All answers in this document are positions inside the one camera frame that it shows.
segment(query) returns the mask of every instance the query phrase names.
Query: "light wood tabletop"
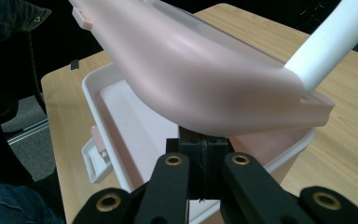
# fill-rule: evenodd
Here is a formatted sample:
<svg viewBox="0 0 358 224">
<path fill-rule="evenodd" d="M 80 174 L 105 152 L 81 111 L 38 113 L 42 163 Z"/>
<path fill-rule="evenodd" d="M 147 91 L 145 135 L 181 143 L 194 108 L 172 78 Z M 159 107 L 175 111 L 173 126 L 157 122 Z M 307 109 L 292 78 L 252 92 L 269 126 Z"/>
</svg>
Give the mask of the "light wood tabletop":
<svg viewBox="0 0 358 224">
<path fill-rule="evenodd" d="M 216 5 L 196 14 L 212 25 L 287 62 L 308 35 L 230 5 Z M 69 65 L 42 79 L 54 156 L 68 223 L 87 199 L 100 189 L 119 187 L 113 172 L 92 184 L 81 155 L 95 124 L 81 81 L 92 70 L 110 63 L 104 53 Z M 309 186 L 333 189 L 358 205 L 358 53 L 352 51 L 318 88 L 337 105 L 324 127 L 317 128 L 311 145 L 300 154 L 282 182 L 298 195 Z"/>
</svg>

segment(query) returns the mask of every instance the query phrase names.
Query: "black bracket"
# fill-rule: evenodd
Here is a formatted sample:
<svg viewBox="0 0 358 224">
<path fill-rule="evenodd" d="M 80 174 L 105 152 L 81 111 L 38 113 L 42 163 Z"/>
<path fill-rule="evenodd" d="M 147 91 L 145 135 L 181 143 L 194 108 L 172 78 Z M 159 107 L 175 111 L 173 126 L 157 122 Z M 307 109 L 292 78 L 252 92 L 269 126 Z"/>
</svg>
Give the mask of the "black bracket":
<svg viewBox="0 0 358 224">
<path fill-rule="evenodd" d="M 337 192 L 311 187 L 297 198 L 228 139 L 182 128 L 147 183 L 94 194 L 74 223 L 187 223 L 189 200 L 209 199 L 220 200 L 225 223 L 358 223 L 358 207 Z"/>
</svg>

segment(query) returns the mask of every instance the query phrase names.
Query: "denim jeans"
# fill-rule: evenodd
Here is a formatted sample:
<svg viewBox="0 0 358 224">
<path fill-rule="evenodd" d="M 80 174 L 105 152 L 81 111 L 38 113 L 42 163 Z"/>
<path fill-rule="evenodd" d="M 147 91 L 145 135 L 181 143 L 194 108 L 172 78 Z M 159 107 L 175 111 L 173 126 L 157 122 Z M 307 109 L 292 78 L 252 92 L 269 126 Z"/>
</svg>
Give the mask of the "denim jeans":
<svg viewBox="0 0 358 224">
<path fill-rule="evenodd" d="M 11 32 L 29 32 L 41 24 L 51 11 L 24 0 L 0 0 L 0 41 Z"/>
<path fill-rule="evenodd" d="M 32 189 L 0 184 L 0 224 L 64 223 Z"/>
</svg>

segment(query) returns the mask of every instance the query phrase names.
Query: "white plastic tab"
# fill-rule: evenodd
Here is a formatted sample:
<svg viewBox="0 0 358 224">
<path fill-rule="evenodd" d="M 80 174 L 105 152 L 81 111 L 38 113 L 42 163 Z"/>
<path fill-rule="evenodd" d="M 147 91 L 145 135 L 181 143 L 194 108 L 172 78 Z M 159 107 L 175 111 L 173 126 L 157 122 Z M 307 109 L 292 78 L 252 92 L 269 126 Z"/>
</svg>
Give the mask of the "white plastic tab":
<svg viewBox="0 0 358 224">
<path fill-rule="evenodd" d="M 74 16 L 75 20 L 77 21 L 77 24 L 85 30 L 90 31 L 92 27 L 92 23 L 88 21 L 84 15 L 83 11 L 80 8 L 74 7 L 72 10 L 72 15 Z"/>
<path fill-rule="evenodd" d="M 93 138 L 83 146 L 82 154 L 91 183 L 100 183 L 113 171 L 112 162 L 103 159 Z"/>
</svg>

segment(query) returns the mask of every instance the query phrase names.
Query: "gray floor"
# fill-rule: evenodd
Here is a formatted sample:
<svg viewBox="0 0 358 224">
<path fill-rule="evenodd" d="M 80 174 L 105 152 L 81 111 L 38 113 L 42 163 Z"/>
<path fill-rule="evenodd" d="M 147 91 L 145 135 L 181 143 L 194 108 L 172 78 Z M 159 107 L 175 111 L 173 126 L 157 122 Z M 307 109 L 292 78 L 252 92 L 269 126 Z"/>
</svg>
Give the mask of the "gray floor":
<svg viewBox="0 0 358 224">
<path fill-rule="evenodd" d="M 7 132 L 15 131 L 45 118 L 46 115 L 40 109 L 36 99 L 26 98 L 20 101 L 18 116 L 5 123 L 3 129 Z M 49 128 L 13 144 L 12 148 L 19 160 L 33 175 L 34 180 L 41 179 L 53 171 L 55 162 Z"/>
</svg>

